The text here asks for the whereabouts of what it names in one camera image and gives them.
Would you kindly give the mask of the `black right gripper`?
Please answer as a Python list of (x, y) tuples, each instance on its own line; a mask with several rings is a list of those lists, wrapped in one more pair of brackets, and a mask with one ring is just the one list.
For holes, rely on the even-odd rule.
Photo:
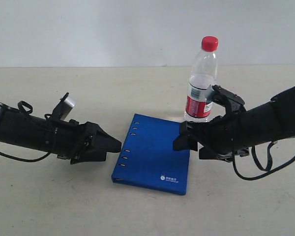
[(173, 141), (173, 150), (198, 150), (200, 160), (231, 162), (233, 156), (250, 154), (248, 130), (250, 117), (216, 117), (210, 122), (184, 121)]

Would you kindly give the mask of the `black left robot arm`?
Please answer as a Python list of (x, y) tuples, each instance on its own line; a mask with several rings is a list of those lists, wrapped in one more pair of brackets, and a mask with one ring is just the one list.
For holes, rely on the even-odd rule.
[(72, 165), (104, 162), (107, 153), (119, 153), (121, 142), (106, 133), (98, 124), (64, 121), (56, 112), (44, 118), (31, 115), (32, 106), (24, 101), (18, 108), (0, 103), (0, 142), (44, 151), (70, 160)]

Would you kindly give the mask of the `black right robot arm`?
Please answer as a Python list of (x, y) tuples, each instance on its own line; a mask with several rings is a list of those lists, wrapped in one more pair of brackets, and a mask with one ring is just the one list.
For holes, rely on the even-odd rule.
[(184, 121), (173, 149), (198, 150), (201, 160), (231, 162), (233, 155), (247, 156), (249, 148), (295, 137), (295, 86), (263, 105), (246, 110), (243, 99), (213, 85), (209, 98), (225, 108), (223, 116), (209, 122)]

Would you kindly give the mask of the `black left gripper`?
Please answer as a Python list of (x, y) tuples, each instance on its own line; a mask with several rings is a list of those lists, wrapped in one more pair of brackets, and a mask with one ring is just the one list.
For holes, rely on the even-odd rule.
[(69, 153), (70, 164), (104, 162), (107, 152), (121, 152), (121, 141), (106, 133), (98, 124), (86, 122), (76, 129), (74, 146)]

